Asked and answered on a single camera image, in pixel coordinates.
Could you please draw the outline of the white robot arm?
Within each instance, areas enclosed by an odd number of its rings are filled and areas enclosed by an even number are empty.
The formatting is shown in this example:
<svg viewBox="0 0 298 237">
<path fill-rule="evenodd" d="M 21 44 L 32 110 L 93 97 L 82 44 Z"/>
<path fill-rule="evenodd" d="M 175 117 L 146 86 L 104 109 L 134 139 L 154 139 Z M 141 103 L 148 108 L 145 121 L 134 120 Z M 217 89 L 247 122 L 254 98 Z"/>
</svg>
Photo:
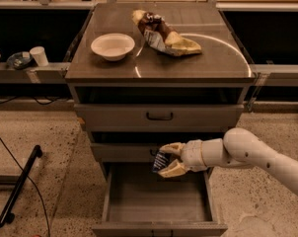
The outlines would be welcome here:
<svg viewBox="0 0 298 237">
<path fill-rule="evenodd" d="M 243 128 L 228 130 L 223 138 L 191 140 L 162 146 L 153 171 L 163 178 L 200 172 L 213 167 L 259 167 L 298 197 L 298 161 L 278 153 Z"/>
</svg>

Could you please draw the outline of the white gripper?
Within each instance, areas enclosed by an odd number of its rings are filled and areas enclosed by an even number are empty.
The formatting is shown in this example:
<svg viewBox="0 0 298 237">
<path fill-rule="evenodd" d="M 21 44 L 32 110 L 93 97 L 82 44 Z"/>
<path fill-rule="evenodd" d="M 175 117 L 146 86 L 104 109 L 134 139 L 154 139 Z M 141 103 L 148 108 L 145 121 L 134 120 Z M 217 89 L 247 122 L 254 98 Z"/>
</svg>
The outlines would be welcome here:
<svg viewBox="0 0 298 237">
<path fill-rule="evenodd" d="M 181 156 L 183 163 L 176 159 L 168 167 L 160 170 L 158 174 L 163 178 L 173 178 L 184 175 L 187 170 L 204 171 L 206 165 L 202 158 L 201 149 L 201 140 L 191 140 L 186 145 L 180 142 L 163 145 L 160 148 L 161 152 Z"/>
</svg>

